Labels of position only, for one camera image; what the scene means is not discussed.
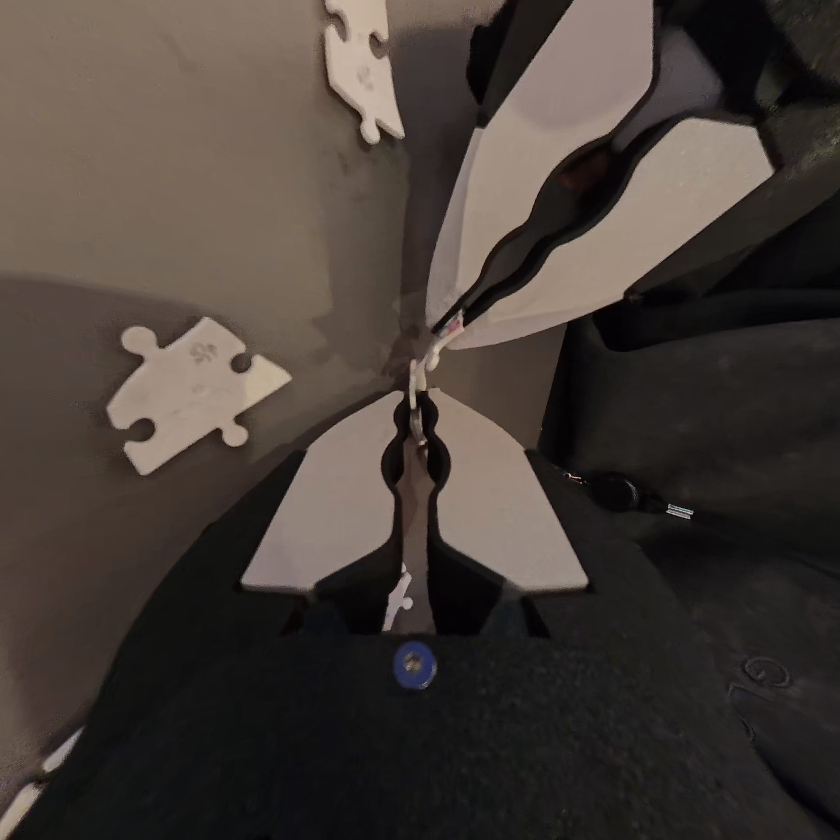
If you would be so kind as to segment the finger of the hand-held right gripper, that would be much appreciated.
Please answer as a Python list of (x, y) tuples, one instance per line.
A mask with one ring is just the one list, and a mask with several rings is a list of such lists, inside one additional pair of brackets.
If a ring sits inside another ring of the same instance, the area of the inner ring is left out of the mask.
[(552, 172), (613, 132), (655, 74), (651, 1), (516, 2), (429, 269), (426, 323), (490, 288)]
[(757, 127), (700, 117), (663, 126), (631, 162), (617, 197), (581, 233), (540, 251), (516, 290), (465, 320), (453, 350), (518, 340), (618, 302), (775, 172)]

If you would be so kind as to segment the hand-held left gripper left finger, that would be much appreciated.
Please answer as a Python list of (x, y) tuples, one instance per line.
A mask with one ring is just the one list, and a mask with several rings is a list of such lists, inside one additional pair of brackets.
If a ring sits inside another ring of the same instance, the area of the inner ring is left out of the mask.
[(355, 634), (380, 634), (403, 561), (409, 405), (386, 393), (311, 444), (240, 584), (328, 603)]

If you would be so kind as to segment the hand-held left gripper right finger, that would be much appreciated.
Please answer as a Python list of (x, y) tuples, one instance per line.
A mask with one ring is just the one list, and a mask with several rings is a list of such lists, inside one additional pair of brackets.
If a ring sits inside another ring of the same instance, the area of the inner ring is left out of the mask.
[(478, 635), (501, 601), (584, 592), (587, 574), (524, 447), (440, 389), (420, 395), (433, 481), (427, 592), (435, 630)]

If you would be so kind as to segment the white puzzle piece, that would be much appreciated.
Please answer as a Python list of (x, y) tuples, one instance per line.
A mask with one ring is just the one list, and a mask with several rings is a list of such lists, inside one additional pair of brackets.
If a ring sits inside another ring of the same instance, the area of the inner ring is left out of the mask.
[(431, 404), (427, 386), (428, 353), (421, 358), (411, 360), (409, 366), (407, 385), (409, 427), (418, 451), (426, 453), (428, 420), (424, 412)]
[(391, 632), (400, 611), (410, 611), (413, 608), (413, 598), (408, 594), (412, 580), (413, 576), (403, 562), (400, 578), (387, 598), (385, 614), (381, 625), (382, 634)]
[(78, 743), (85, 727), (81, 726), (58, 742), (58, 745), (50, 749), (38, 766), (38, 773), (43, 776), (50, 775), (67, 760), (70, 752)]
[(323, 30), (331, 89), (358, 114), (360, 134), (367, 144), (378, 144), (382, 132), (403, 140), (391, 61), (387, 55), (376, 55), (371, 46), (373, 41), (385, 45), (389, 39), (386, 2), (325, 1), (323, 5), (343, 26), (342, 33), (334, 22)]
[(446, 322), (444, 327), (435, 334), (434, 340), (425, 353), (424, 367), (426, 372), (430, 373), (435, 371), (443, 350), (448, 347), (461, 333), (463, 333), (464, 330), (464, 312), (463, 310), (458, 310), (456, 314)]
[(123, 445), (140, 476), (150, 475), (214, 432), (228, 447), (244, 445), (249, 432), (238, 416), (292, 381), (284, 368), (259, 354), (251, 357), (247, 370), (236, 371), (233, 360), (246, 351), (244, 342), (208, 317), (166, 346), (140, 325), (124, 330), (120, 340), (142, 363), (121, 384), (106, 411), (118, 430), (140, 421), (153, 424), (149, 438)]
[(9, 803), (1, 817), (1, 839), (8, 839), (38, 801), (44, 785), (30, 782), (24, 785)]

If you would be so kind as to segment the person's dark clothing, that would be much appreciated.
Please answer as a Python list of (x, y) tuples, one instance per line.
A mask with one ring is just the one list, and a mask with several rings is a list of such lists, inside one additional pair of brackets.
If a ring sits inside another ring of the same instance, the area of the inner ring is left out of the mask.
[(705, 290), (567, 333), (539, 439), (614, 513), (714, 663), (783, 804), (838, 838), (838, 193)]

